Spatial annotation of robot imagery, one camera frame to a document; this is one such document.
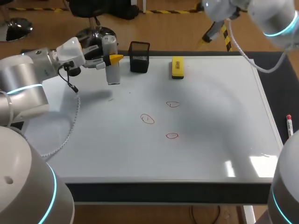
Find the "yellow black tape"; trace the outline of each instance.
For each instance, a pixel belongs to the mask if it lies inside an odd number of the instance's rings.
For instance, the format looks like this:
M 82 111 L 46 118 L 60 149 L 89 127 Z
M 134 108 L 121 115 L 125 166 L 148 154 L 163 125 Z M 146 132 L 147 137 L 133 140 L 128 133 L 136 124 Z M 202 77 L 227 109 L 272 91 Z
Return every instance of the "yellow black tape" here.
M 227 30 L 226 26 L 223 25 L 222 28 L 221 28 L 221 30 L 222 30 L 222 33 L 223 33 L 223 36 L 224 36 L 226 50 L 227 51 L 233 51 L 232 50 L 232 45 L 230 43 L 230 38 L 228 36 L 228 30 Z
M 8 8 L 11 11 L 53 11 L 53 12 L 65 12 L 66 8 Z M 196 9 L 191 10 L 147 10 L 146 14 L 190 14 L 201 13 Z
M 196 9 L 191 10 L 147 10 L 146 14 L 190 14 L 190 13 L 201 13 Z
M 8 8 L 11 11 L 53 11 L 53 12 L 65 12 L 66 8 Z

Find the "chair base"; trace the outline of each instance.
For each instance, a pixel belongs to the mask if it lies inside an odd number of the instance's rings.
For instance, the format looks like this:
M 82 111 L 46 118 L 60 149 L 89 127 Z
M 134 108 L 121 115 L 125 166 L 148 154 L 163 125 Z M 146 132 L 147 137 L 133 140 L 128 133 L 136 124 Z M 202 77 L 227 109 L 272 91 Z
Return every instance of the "chair base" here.
M 12 18 L 9 22 L 0 22 L 0 42 L 19 40 L 32 30 L 32 23 L 24 18 Z
M 106 35 L 113 35 L 116 37 L 115 32 L 107 27 L 96 27 L 94 30 L 86 28 L 77 33 L 76 37 L 82 48 L 88 48 L 93 45 L 98 45 L 101 48 L 102 39 Z

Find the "floor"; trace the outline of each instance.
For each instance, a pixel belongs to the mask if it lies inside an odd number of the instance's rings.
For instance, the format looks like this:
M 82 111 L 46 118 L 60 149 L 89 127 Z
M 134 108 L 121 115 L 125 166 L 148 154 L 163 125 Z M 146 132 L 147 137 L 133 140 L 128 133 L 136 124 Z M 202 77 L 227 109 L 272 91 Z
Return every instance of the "floor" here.
M 147 10 L 188 10 L 194 8 L 197 0 L 148 0 Z M 61 0 L 33 1 L 15 0 L 9 7 L 64 7 Z M 11 17 L 23 17 L 34 25 L 33 32 L 16 42 L 0 42 L 0 59 L 19 54 L 21 49 L 56 48 L 70 37 L 88 26 L 88 20 L 75 18 L 69 12 L 10 12 Z M 119 49 L 127 50 L 131 41 L 150 42 L 151 50 L 169 51 L 226 51 L 223 36 L 208 45 L 196 48 L 198 40 L 211 26 L 204 13 L 197 14 L 140 14 L 132 21 L 111 15 L 99 16 L 103 26 L 111 28 L 118 35 Z M 234 35 L 245 51 L 277 51 L 246 14 L 233 21 Z M 293 68 L 299 77 L 299 52 L 289 54 Z M 259 217 L 264 206 L 255 206 Z M 216 206 L 194 206 L 197 223 L 212 223 Z M 117 224 L 117 223 L 194 223 L 190 206 L 76 206 L 75 223 Z M 217 224 L 238 224 L 235 206 L 222 206 Z

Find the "yellow eraser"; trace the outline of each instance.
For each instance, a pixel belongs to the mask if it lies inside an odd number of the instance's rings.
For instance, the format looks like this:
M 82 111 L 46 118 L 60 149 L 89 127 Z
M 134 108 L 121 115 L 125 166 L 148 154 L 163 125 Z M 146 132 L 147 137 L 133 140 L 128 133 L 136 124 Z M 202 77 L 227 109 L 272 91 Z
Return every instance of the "yellow eraser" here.
M 172 57 L 172 74 L 173 79 L 184 78 L 184 58 L 181 56 Z

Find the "white cable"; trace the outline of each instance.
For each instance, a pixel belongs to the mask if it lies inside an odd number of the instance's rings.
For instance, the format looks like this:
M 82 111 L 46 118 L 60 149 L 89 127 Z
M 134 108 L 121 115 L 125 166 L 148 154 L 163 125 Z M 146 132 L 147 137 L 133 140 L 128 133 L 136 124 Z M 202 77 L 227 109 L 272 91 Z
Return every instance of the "white cable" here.
M 240 54 L 253 66 L 255 67 L 257 70 L 261 71 L 261 72 L 264 72 L 264 73 L 272 73 L 274 72 L 275 70 L 277 70 L 282 62 L 284 61 L 284 58 L 285 58 L 285 55 L 286 53 L 282 53 L 280 59 L 278 60 L 277 64 L 272 68 L 272 69 L 269 69 L 269 70 L 266 70 L 266 69 L 263 69 L 259 66 L 257 66 L 256 64 L 254 64 L 254 62 L 252 62 L 248 57 L 247 55 L 242 51 L 241 47 L 238 45 L 237 41 L 235 40 L 235 37 L 234 37 L 234 34 L 233 34 L 233 30 L 232 30 L 232 26 L 231 26 L 231 20 L 228 21 L 228 27 L 229 27 L 229 31 L 230 31 L 230 35 L 233 39 L 233 42 L 235 44 L 235 46 L 238 48 L 238 51 L 240 52 Z
M 56 154 L 58 151 L 60 151 L 64 146 L 65 144 L 68 142 L 68 140 L 70 139 L 70 136 L 74 130 L 74 127 L 75 127 L 75 124 L 77 122 L 77 118 L 78 118 L 78 114 L 79 114 L 79 111 L 80 111 L 80 107 L 81 107 L 81 100 L 80 100 L 80 96 L 78 93 L 76 93 L 76 98 L 77 98 L 77 109 L 76 109 L 76 113 L 75 113 L 75 118 L 73 120 L 73 124 L 71 126 L 71 129 L 65 139 L 65 141 L 62 143 L 62 145 L 55 149 L 54 151 L 50 152 L 50 153 L 47 153 L 47 154 L 42 154 L 40 155 L 41 157 L 48 157 L 50 155 L 54 155 Z M 21 135 L 26 141 L 28 141 L 28 139 L 26 138 L 26 136 L 21 132 L 21 130 L 19 130 L 18 128 L 15 128 L 15 127 L 10 127 L 10 129 L 14 130 L 15 132 L 17 132 L 19 135 Z
M 80 100 L 80 96 L 79 96 L 78 93 L 76 93 L 76 98 L 77 98 L 77 108 L 76 108 L 75 118 L 74 118 L 74 120 L 73 120 L 73 124 L 72 124 L 72 126 L 71 126 L 71 129 L 70 129 L 70 131 L 69 131 L 69 133 L 68 133 L 68 135 L 67 135 L 65 141 L 62 143 L 62 145 L 61 145 L 59 148 L 55 149 L 54 151 L 52 151 L 52 152 L 50 152 L 50 153 L 42 154 L 41 157 L 48 157 L 48 156 L 50 156 L 50 155 L 54 155 L 54 154 L 56 154 L 57 152 L 59 152 L 59 151 L 65 146 L 65 144 L 66 144 L 66 143 L 68 142 L 68 140 L 70 139 L 70 136 L 71 136 L 71 134 L 73 133 L 75 124 L 76 124 L 76 122 L 77 122 L 78 114 L 79 114 L 80 107 L 81 107 L 81 100 Z
M 11 124 L 13 122 L 13 118 L 14 118 L 13 103 L 11 102 L 10 96 L 6 92 L 0 91 L 0 93 L 2 93 L 6 97 L 6 99 L 7 99 L 8 108 L 9 108 L 9 120 L 8 120 L 7 127 L 10 128 L 10 126 L 11 126 Z

